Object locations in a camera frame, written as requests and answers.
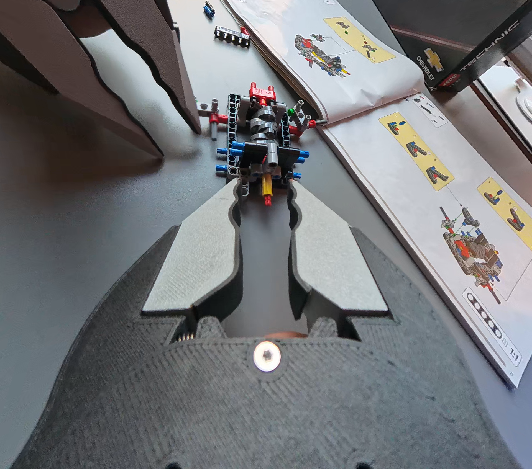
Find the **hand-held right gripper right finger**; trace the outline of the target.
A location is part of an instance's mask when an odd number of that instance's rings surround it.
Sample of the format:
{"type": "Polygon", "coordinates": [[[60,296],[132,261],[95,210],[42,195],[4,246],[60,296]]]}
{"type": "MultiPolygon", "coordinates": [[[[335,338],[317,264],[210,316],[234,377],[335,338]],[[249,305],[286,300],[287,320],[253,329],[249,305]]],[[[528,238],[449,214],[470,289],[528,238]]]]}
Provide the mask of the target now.
{"type": "Polygon", "coordinates": [[[386,317],[388,305],[349,224],[299,182],[289,184],[289,301],[308,329],[320,317],[349,333],[351,316],[386,317]]]}

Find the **black lego beam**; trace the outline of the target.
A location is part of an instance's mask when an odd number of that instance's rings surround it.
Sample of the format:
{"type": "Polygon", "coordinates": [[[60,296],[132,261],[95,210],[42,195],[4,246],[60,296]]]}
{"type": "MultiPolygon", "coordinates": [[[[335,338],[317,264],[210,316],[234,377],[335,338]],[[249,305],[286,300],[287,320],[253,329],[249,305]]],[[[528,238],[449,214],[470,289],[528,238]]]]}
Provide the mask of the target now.
{"type": "Polygon", "coordinates": [[[214,30],[214,36],[220,41],[231,43],[235,46],[249,48],[251,41],[250,36],[244,35],[240,31],[229,29],[226,27],[216,26],[214,30]]]}

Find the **white monitor stand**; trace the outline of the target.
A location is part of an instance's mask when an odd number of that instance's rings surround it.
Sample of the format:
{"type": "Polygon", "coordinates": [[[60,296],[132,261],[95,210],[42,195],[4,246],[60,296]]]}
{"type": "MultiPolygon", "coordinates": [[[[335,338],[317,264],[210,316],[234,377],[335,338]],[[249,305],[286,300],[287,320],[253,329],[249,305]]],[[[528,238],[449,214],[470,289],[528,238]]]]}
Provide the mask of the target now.
{"type": "Polygon", "coordinates": [[[495,65],[479,82],[525,144],[531,145],[531,84],[513,67],[495,65]]]}

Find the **lego chassis assembly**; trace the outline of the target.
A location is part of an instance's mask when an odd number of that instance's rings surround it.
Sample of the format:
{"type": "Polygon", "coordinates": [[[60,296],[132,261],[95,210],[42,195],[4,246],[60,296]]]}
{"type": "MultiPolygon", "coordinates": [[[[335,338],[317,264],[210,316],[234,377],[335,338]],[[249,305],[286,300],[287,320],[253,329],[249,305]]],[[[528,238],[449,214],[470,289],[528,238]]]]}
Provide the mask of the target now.
{"type": "Polygon", "coordinates": [[[197,102],[199,115],[209,119],[212,140],[217,139],[218,127],[225,127],[226,143],[216,150],[221,160],[216,174],[228,181],[239,179],[243,196],[250,185],[257,185],[264,204],[271,206],[273,188],[287,188],[289,180],[301,179],[295,165],[310,155],[290,141],[317,125],[304,113],[303,104],[299,100],[289,108],[277,100],[273,86],[262,89],[254,82],[248,95],[229,94],[226,114],[220,112],[217,99],[197,102]]]}

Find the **white instruction booklet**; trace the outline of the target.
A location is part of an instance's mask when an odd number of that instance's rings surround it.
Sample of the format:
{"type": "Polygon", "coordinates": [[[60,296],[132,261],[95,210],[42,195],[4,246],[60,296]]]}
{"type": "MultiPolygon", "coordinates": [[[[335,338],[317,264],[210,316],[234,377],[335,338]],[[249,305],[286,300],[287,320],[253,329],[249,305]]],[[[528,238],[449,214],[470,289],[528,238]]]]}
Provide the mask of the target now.
{"type": "Polygon", "coordinates": [[[531,206],[337,0],[222,0],[515,387],[531,359],[531,206]]]}

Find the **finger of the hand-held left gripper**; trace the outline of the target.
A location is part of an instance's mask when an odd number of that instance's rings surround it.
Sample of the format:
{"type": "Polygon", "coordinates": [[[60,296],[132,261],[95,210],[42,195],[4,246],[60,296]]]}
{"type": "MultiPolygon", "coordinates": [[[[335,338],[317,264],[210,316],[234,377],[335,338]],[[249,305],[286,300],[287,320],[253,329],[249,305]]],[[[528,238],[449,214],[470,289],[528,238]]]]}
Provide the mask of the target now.
{"type": "Polygon", "coordinates": [[[76,35],[94,36],[108,29],[96,8],[83,0],[1,0],[1,62],[162,159],[160,147],[101,80],[94,59],[76,35]]]}
{"type": "Polygon", "coordinates": [[[122,41],[150,67],[189,127],[200,134],[196,101],[167,0],[97,0],[97,4],[122,41]]]}

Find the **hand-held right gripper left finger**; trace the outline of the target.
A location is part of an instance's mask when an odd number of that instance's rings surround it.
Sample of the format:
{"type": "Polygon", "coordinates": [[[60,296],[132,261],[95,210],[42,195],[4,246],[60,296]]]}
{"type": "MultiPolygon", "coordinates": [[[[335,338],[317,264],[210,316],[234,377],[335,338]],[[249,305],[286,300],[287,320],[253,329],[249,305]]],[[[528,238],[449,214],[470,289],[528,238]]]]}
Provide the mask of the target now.
{"type": "Polygon", "coordinates": [[[180,224],[143,314],[189,319],[234,312],[243,297],[241,181],[231,180],[180,224]]]}

